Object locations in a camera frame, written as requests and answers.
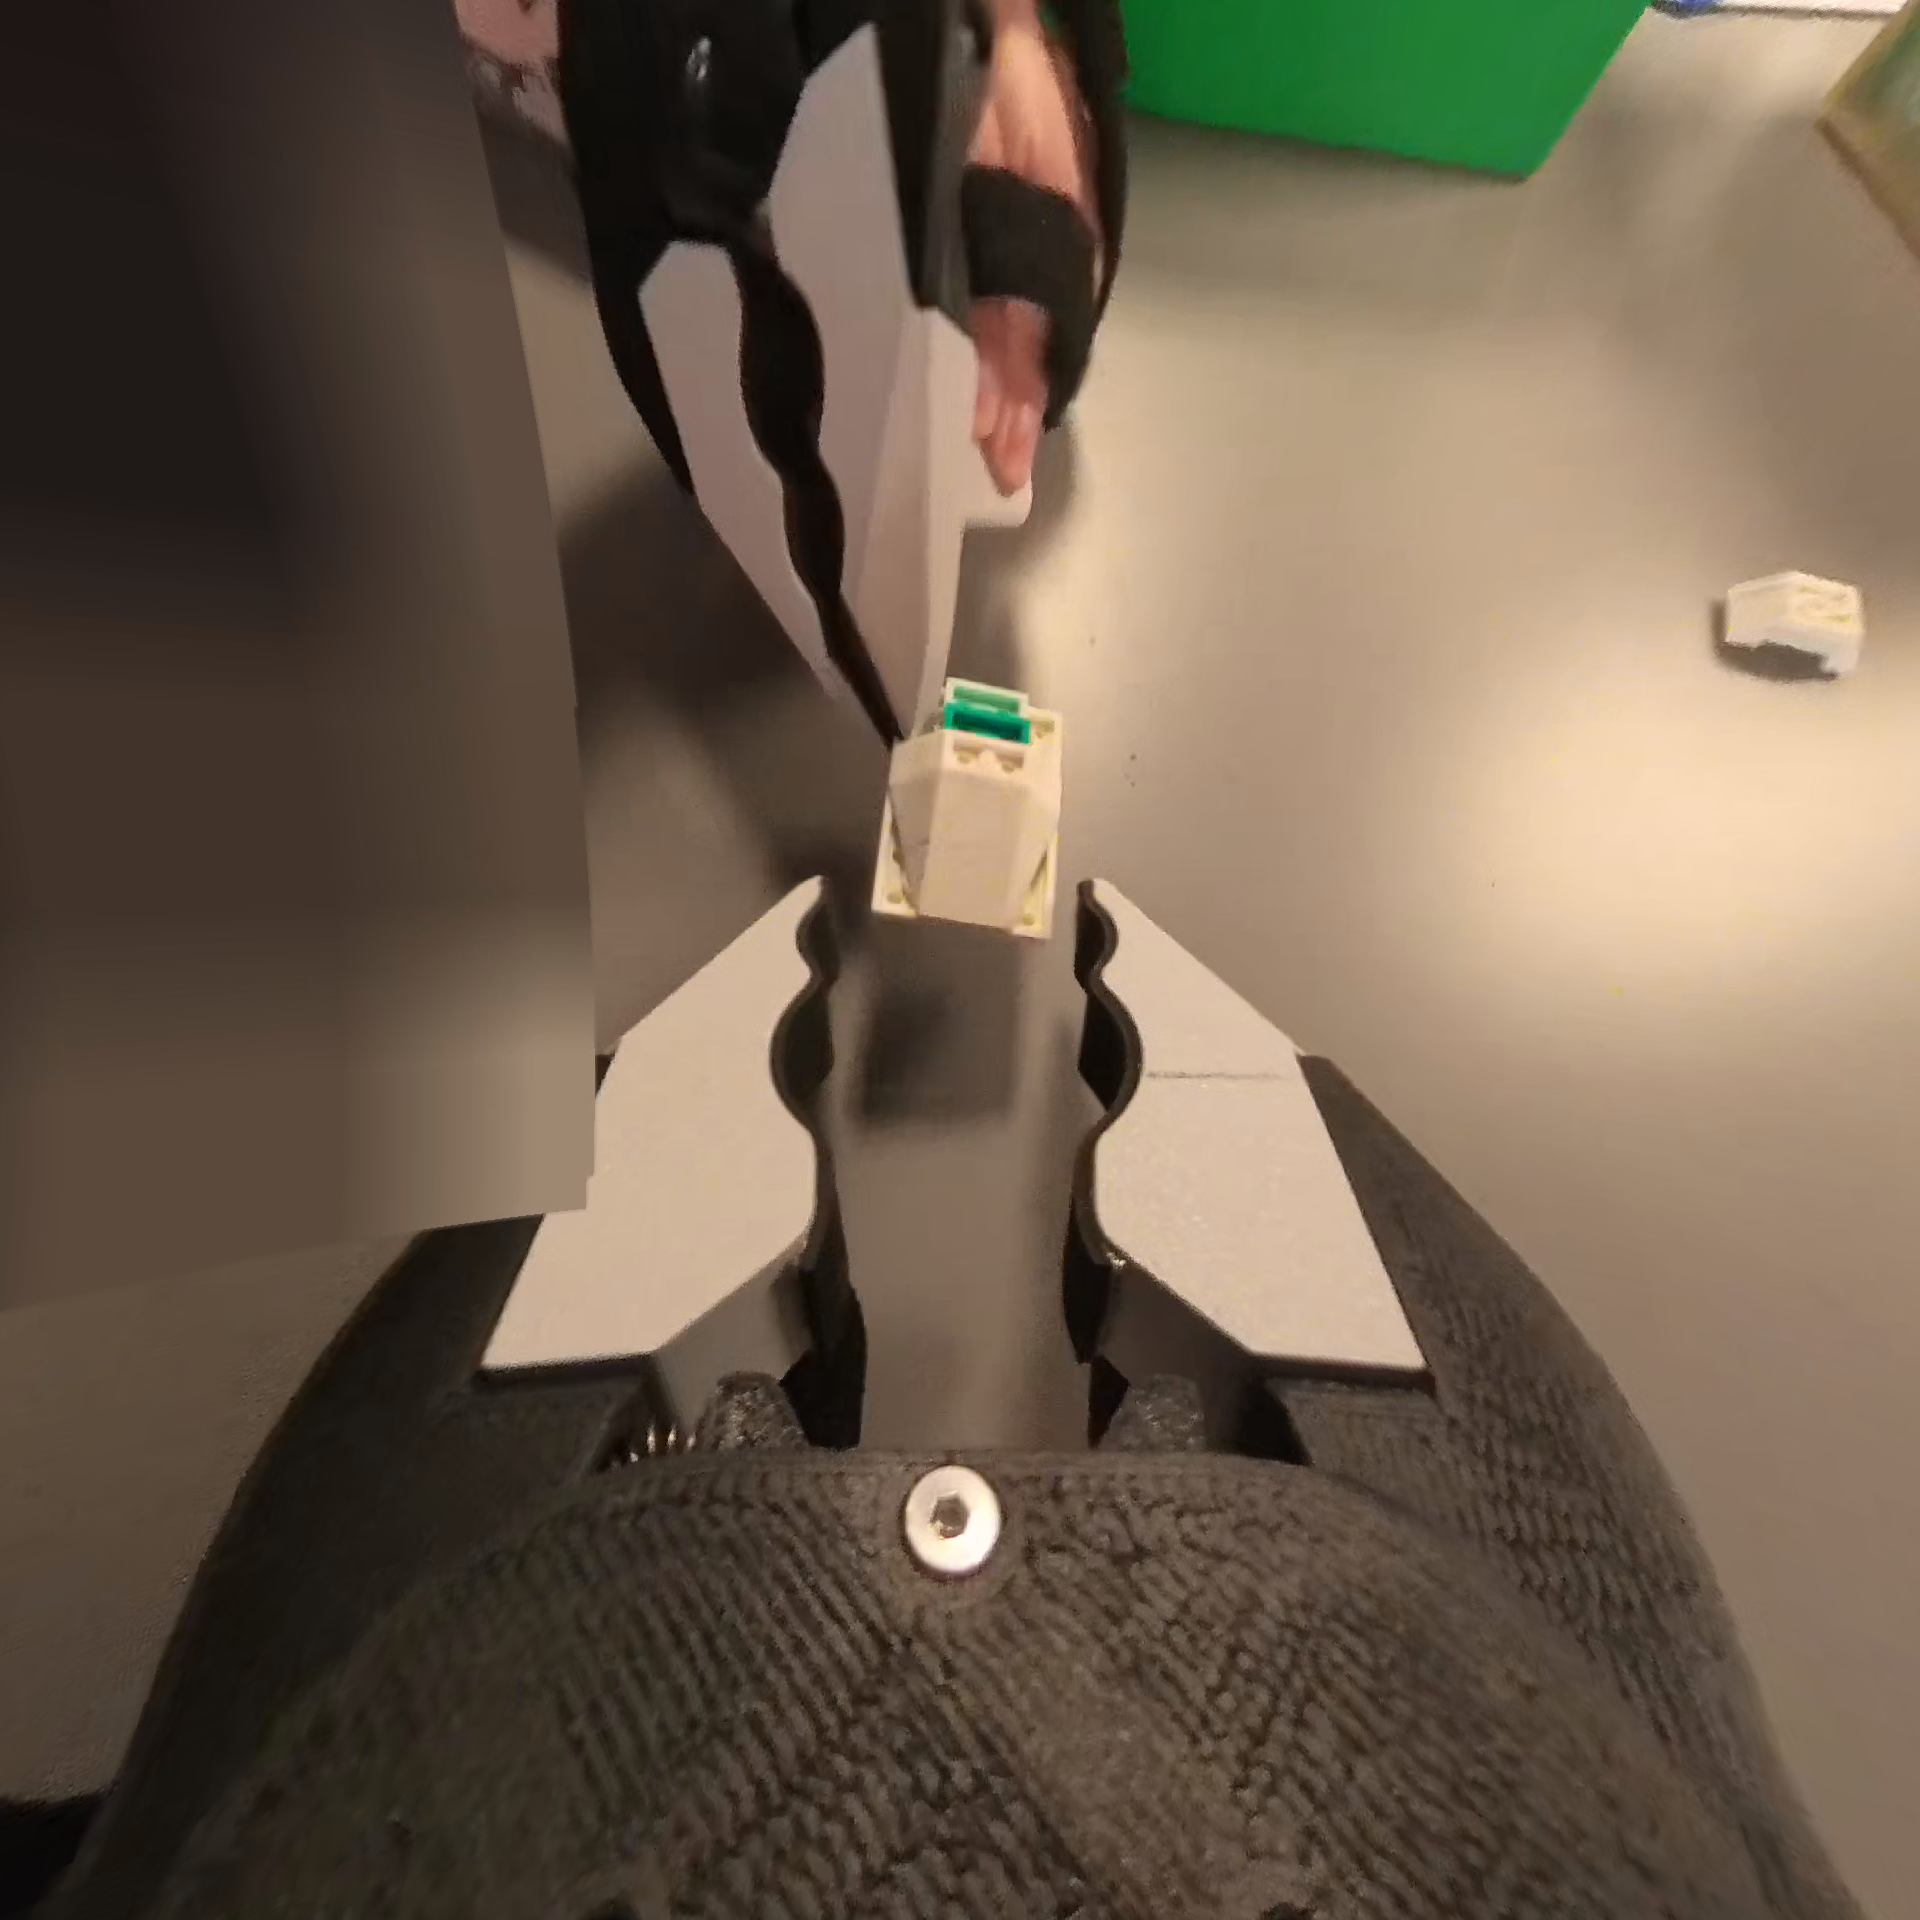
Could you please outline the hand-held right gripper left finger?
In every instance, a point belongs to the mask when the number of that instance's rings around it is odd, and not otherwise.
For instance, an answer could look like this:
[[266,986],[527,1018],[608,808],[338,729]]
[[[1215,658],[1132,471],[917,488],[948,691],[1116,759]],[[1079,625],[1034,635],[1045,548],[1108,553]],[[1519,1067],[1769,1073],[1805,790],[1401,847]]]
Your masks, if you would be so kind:
[[820,1112],[835,976],[809,876],[620,1039],[585,1202],[534,1231],[483,1381],[629,1377],[642,1440],[689,1442],[754,1377],[786,1382],[817,1440],[858,1434],[863,1323]]

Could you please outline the green box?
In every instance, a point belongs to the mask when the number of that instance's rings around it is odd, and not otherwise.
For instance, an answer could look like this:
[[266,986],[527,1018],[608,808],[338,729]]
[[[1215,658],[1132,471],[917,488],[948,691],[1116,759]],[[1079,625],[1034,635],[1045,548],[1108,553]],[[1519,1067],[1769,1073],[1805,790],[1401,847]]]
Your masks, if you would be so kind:
[[1130,107],[1527,180],[1644,3],[1124,3]]

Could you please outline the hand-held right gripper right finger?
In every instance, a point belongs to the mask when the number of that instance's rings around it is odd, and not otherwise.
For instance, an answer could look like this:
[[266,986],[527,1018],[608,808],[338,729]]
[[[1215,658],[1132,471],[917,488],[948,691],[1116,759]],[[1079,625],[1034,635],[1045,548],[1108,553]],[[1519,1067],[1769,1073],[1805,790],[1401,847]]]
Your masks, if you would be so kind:
[[1292,1036],[1111,880],[1073,898],[1067,1340],[1087,1431],[1175,1378],[1229,1442],[1272,1382],[1425,1390],[1427,1358]]

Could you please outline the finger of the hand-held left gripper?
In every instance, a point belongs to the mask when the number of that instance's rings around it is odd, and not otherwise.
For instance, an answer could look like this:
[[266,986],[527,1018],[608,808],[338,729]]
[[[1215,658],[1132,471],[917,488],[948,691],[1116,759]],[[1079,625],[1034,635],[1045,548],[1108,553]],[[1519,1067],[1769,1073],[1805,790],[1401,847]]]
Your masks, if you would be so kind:
[[642,282],[639,317],[707,526],[822,685],[898,741],[843,589],[823,352],[800,291],[755,245],[674,243]]
[[774,257],[820,350],[817,457],[838,514],[831,589],[876,729],[940,703],[966,539],[1020,526],[973,442],[978,352],[961,178],[986,84],[966,5],[850,5],[805,75],[770,188]]

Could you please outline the yellowish box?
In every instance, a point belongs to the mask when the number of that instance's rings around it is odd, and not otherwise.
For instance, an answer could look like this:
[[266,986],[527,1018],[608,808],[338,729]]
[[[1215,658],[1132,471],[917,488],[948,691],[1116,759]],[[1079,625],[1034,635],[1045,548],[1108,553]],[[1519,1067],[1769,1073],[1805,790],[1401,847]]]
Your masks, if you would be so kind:
[[1917,5],[1906,3],[1846,68],[1818,133],[1917,258]]

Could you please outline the white and green lego assembly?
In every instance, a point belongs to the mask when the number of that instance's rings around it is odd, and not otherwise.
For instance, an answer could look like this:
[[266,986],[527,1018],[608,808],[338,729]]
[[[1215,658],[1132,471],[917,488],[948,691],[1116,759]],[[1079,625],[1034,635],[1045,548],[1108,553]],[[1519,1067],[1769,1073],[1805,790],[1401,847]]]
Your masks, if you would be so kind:
[[1010,687],[950,679],[894,749],[870,908],[1045,942],[1057,892],[1066,729]]

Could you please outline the person's left hand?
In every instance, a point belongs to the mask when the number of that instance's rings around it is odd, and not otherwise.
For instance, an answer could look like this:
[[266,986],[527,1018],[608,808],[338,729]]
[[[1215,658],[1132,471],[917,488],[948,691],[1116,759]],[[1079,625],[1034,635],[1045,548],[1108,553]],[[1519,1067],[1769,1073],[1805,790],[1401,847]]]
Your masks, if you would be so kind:
[[[1091,125],[1066,53],[1040,5],[993,3],[993,48],[971,162],[1066,199],[1091,236]],[[1017,496],[1031,481],[1048,400],[1048,317],[1021,300],[973,300],[971,438],[995,492]]]

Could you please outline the white lego piece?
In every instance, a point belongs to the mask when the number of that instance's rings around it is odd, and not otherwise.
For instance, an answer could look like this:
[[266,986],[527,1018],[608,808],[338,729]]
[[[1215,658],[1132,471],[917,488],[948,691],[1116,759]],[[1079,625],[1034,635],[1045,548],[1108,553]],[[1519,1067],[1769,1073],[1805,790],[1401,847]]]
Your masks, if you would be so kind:
[[1864,648],[1864,600],[1857,586],[1803,571],[1784,571],[1725,589],[1720,644],[1748,657],[1784,655],[1823,679],[1847,679]]

